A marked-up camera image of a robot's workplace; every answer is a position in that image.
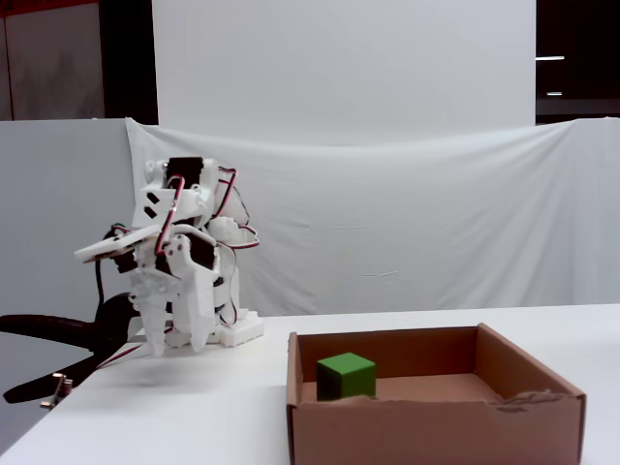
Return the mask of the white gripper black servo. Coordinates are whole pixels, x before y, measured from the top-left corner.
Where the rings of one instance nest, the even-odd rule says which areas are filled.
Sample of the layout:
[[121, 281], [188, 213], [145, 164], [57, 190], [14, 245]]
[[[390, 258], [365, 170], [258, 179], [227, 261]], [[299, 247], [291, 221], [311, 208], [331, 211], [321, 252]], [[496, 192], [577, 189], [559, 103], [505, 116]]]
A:
[[200, 352], [214, 331], [214, 284], [218, 279], [217, 242], [209, 235], [176, 233], [157, 241], [156, 235], [116, 237], [113, 261], [130, 276], [130, 300], [140, 314], [152, 355], [166, 347], [167, 304], [173, 325]]

